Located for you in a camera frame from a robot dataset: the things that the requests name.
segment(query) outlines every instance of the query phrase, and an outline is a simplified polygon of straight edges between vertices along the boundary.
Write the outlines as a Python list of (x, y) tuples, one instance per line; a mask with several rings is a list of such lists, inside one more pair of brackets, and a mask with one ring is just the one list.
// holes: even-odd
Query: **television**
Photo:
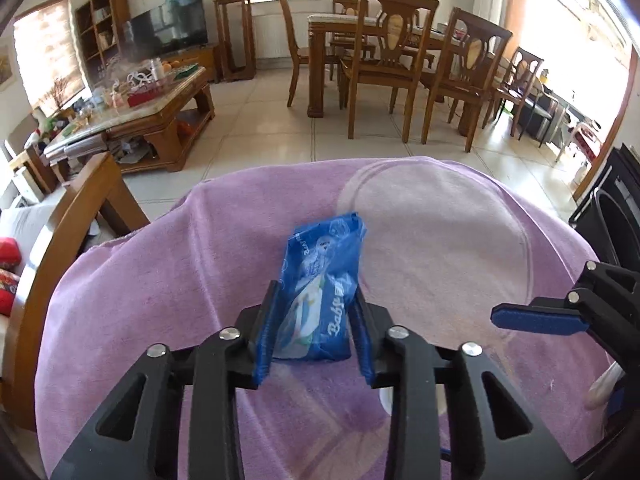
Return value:
[(171, 0), (124, 25), (128, 57), (142, 60), (208, 43), (202, 0)]

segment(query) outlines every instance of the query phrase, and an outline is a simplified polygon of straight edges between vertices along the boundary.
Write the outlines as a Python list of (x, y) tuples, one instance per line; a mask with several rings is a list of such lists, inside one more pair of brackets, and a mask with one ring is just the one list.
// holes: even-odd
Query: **marble table top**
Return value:
[(190, 76), (182, 79), (178, 84), (174, 85), (169, 92), (160, 97), (152, 99), (146, 103), (130, 108), (128, 105), (120, 108), (108, 108), (103, 112), (95, 112), (88, 126), (76, 130), (74, 133), (67, 137), (58, 135), (50, 145), (44, 149), (44, 155), (50, 158), (55, 153), (59, 152), (64, 146), (68, 146), (77, 142), (78, 140), (85, 139), (93, 134), (119, 126), (120, 124), (128, 123), (136, 119), (142, 119), (151, 115), (157, 114), (160, 110), (165, 108), (172, 100), (174, 100), (180, 93), (199, 78), (206, 69), (200, 67)]
[[(309, 23), (353, 23), (355, 25), (358, 22), (358, 17), (352, 14), (317, 13), (310, 14), (308, 20)], [(369, 27), (375, 27), (378, 24), (378, 20), (370, 17), (365, 18), (364, 24)], [(422, 34), (422, 28), (414, 27), (414, 34)], [(437, 30), (431, 29), (430, 36), (432, 40), (444, 40), (444, 34)]]

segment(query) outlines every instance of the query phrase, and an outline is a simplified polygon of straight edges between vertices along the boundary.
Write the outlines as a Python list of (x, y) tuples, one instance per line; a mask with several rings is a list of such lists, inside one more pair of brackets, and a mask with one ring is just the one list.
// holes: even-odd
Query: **doorway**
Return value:
[(606, 0), (509, 0), (506, 27), (545, 59), (542, 82), (564, 111), (548, 147), (575, 192), (615, 135), (629, 81), (632, 43)]

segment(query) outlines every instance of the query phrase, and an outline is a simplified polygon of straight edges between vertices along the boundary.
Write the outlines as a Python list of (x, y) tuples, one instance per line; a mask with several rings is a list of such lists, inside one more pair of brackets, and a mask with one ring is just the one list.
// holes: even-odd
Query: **picture frame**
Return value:
[(16, 81), (18, 66), (10, 38), (0, 39), (0, 92)]

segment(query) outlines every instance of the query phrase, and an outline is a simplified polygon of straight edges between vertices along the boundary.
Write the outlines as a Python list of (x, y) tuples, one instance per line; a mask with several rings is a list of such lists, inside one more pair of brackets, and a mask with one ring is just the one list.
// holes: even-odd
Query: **wooden bookshelf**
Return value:
[(123, 54), (123, 25), (130, 19), (129, 0), (89, 0), (76, 9), (82, 63), (92, 88), (109, 60)]

